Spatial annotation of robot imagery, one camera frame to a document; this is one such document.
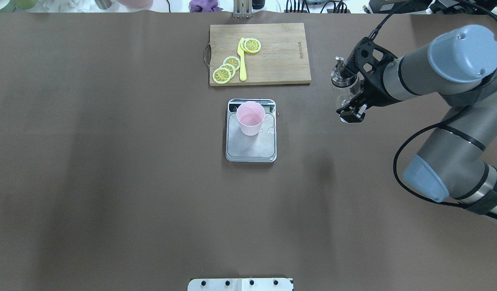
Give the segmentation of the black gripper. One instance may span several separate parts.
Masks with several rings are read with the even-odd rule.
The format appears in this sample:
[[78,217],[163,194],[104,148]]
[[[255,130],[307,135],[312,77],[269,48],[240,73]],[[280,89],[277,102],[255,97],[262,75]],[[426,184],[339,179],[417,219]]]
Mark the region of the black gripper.
[[361,123],[370,107],[385,107],[398,103],[385,89],[385,68],[397,57],[378,46],[369,37],[361,39],[352,50],[341,69],[341,76],[348,78],[360,73],[363,85],[357,93],[347,92],[339,96],[336,113],[344,123]]

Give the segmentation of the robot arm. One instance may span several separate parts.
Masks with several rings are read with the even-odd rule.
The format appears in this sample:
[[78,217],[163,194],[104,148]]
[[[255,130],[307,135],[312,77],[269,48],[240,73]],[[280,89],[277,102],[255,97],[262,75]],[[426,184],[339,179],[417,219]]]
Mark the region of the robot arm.
[[343,98],[340,119],[360,123],[372,107],[437,93],[444,118],[412,134],[393,158],[393,175],[424,201],[497,221],[497,168],[481,160],[497,136],[497,40],[487,27],[465,25],[397,57],[361,39],[347,61],[336,57],[332,84]]

